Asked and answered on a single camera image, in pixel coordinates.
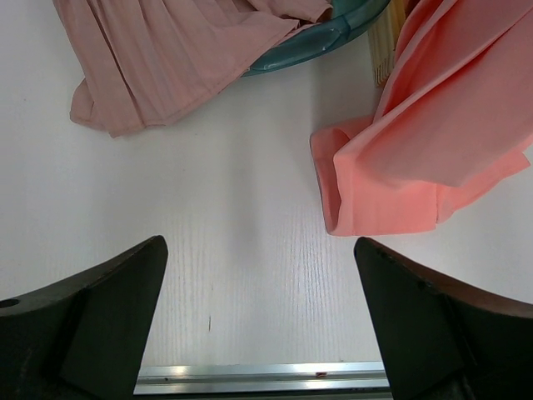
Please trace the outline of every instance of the folded cloth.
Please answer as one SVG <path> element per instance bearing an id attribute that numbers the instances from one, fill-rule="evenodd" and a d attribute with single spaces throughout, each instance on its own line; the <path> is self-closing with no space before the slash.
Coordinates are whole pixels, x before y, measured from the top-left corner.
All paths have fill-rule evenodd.
<path id="1" fill-rule="evenodd" d="M 431 230 L 530 165 L 532 8 L 420 1 L 376 115 L 311 136 L 329 233 Z"/>
<path id="2" fill-rule="evenodd" d="M 71 119 L 119 136 L 174 123 L 330 0 L 53 0 L 85 79 Z"/>

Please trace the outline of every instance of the pink cloth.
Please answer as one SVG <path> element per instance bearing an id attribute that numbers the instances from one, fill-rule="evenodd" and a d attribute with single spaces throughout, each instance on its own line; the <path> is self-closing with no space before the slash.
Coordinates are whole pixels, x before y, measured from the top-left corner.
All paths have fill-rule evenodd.
<path id="1" fill-rule="evenodd" d="M 421 0 L 376 115 L 315 132 L 327 231 L 428 231 L 530 164 L 533 2 Z"/>
<path id="2" fill-rule="evenodd" d="M 112 136 L 174 123 L 330 0 L 53 0 L 85 79 L 71 119 Z"/>

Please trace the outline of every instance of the coral pink fabric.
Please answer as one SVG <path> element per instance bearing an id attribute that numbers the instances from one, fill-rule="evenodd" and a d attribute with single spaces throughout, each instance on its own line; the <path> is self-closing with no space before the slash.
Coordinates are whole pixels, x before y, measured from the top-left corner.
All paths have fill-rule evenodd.
<path id="1" fill-rule="evenodd" d="M 532 8 L 420 1 L 376 115 L 311 137 L 329 233 L 431 230 L 530 165 Z"/>
<path id="2" fill-rule="evenodd" d="M 53 0 L 85 79 L 71 119 L 118 136 L 174 123 L 330 0 Z"/>

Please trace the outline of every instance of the table surface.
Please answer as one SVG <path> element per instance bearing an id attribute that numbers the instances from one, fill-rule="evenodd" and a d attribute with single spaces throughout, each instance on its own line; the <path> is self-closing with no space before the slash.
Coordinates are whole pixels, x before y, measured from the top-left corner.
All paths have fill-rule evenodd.
<path id="1" fill-rule="evenodd" d="M 379 360 L 355 238 L 327 236 L 309 152 L 311 132 L 376 104 L 366 36 L 240 79 L 174 126 L 111 139 L 68 119 L 82 71 L 52 2 L 0 9 L 0 298 L 162 234 L 145 366 Z M 532 178 L 434 232 L 380 240 L 533 303 Z"/>

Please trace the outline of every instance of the dusty pink cloth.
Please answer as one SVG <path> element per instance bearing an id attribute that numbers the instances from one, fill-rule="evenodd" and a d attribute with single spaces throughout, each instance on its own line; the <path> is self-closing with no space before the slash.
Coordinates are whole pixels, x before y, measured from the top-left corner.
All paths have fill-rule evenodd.
<path id="1" fill-rule="evenodd" d="M 329 233 L 431 230 L 530 165 L 532 8 L 421 0 L 376 115 L 311 137 Z"/>
<path id="2" fill-rule="evenodd" d="M 53 0 L 85 80 L 71 119 L 118 136 L 174 123 L 330 0 Z"/>

